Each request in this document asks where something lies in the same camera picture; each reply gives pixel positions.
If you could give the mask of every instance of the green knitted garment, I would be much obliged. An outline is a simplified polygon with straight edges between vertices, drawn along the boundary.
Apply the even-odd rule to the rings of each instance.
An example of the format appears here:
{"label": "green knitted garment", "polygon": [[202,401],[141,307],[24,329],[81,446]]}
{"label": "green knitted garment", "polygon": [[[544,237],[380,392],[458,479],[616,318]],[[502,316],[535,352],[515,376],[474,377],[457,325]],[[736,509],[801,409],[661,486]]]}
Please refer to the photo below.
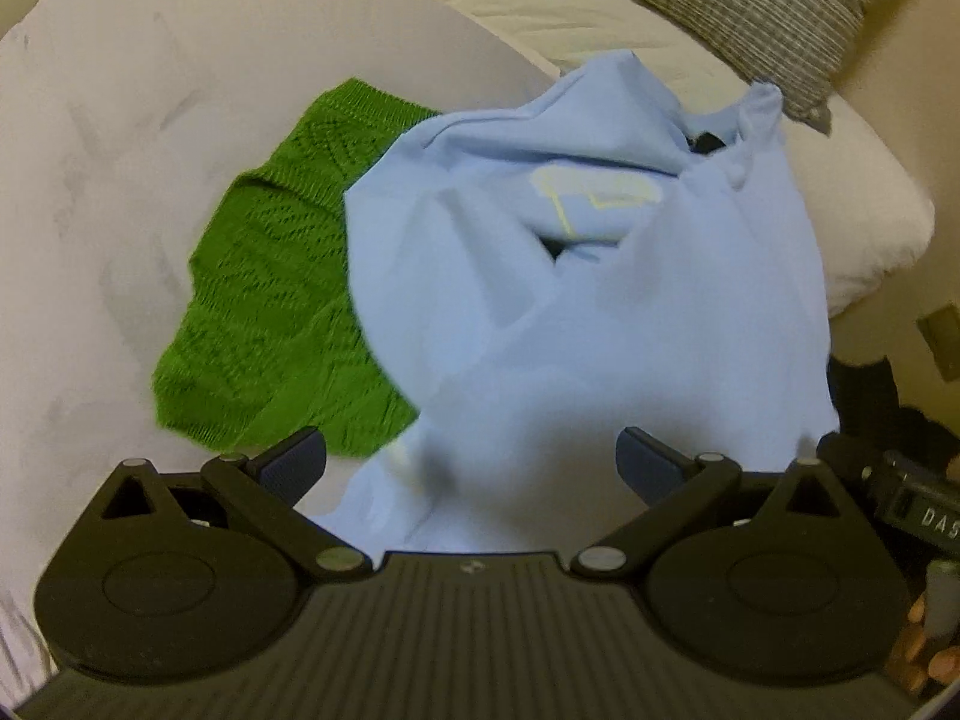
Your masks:
{"label": "green knitted garment", "polygon": [[344,192],[433,115],[349,80],[233,182],[190,258],[193,299],[154,373],[161,426],[222,452],[311,425],[332,454],[366,457],[413,421],[353,312]]}

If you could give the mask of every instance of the white bedding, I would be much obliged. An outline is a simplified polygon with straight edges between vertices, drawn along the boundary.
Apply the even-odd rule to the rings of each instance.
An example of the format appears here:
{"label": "white bedding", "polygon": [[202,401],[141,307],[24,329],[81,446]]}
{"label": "white bedding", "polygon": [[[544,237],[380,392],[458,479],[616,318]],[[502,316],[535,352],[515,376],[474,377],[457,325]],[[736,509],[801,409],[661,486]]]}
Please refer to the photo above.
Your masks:
{"label": "white bedding", "polygon": [[[611,47],[696,110],[745,88],[630,0],[440,1],[541,71],[426,0],[42,0],[0,41],[0,581],[23,608],[118,461],[206,456],[155,427],[152,367],[219,197],[320,92],[357,74],[443,109],[515,105]],[[787,131],[836,310],[919,256],[932,208],[833,112],[829,140]]]}

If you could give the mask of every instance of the silver bolt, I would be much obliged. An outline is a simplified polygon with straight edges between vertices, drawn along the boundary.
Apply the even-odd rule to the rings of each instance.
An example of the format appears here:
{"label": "silver bolt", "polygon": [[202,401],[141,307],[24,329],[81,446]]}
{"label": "silver bolt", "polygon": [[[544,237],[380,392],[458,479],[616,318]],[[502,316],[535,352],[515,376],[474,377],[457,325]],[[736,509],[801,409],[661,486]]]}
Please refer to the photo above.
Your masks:
{"label": "silver bolt", "polygon": [[352,571],[363,565],[364,554],[352,547],[330,547],[317,556],[317,565],[325,571]]}
{"label": "silver bolt", "polygon": [[616,547],[587,547],[577,557],[590,571],[616,571],[627,565],[626,554]]}
{"label": "silver bolt", "polygon": [[487,564],[481,560],[466,560],[465,562],[460,563],[460,570],[464,574],[479,574],[481,571],[487,570]]}

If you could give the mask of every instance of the yellow print on shirt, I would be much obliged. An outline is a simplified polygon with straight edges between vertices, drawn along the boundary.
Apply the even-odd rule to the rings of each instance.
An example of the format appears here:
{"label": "yellow print on shirt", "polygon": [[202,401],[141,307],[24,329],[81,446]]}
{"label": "yellow print on shirt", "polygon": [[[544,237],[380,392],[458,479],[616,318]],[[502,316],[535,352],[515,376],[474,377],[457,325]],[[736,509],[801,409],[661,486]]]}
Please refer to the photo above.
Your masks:
{"label": "yellow print on shirt", "polygon": [[534,170],[530,181],[538,193],[553,203],[563,232],[571,237],[576,236],[576,231],[563,207],[564,197],[583,197],[600,211],[635,207],[662,199],[661,188],[645,175],[614,167],[544,165]]}

